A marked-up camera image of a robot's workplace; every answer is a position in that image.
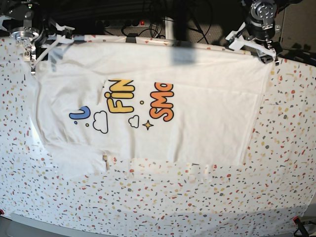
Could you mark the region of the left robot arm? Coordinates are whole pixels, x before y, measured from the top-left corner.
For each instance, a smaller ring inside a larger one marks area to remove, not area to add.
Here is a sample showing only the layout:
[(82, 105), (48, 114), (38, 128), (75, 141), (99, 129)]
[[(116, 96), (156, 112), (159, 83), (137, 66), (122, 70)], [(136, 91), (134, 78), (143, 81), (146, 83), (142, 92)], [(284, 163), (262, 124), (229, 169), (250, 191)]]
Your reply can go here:
[(299, 4), (300, 0), (242, 0), (244, 22), (227, 36), (228, 49), (237, 51), (247, 46), (256, 50), (259, 59), (268, 64), (279, 64), (282, 52), (279, 42), (273, 37), (277, 31), (275, 18), (288, 6)]

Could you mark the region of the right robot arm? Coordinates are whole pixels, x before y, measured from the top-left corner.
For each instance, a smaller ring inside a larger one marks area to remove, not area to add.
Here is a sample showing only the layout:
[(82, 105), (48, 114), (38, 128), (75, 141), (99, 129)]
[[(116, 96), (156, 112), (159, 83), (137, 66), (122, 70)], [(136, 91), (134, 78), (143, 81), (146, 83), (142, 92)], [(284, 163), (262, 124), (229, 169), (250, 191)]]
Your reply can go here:
[(36, 74), (36, 66), (58, 44), (74, 42), (73, 27), (61, 26), (38, 0), (2, 0), (0, 30), (9, 33), (23, 48), (23, 61)]

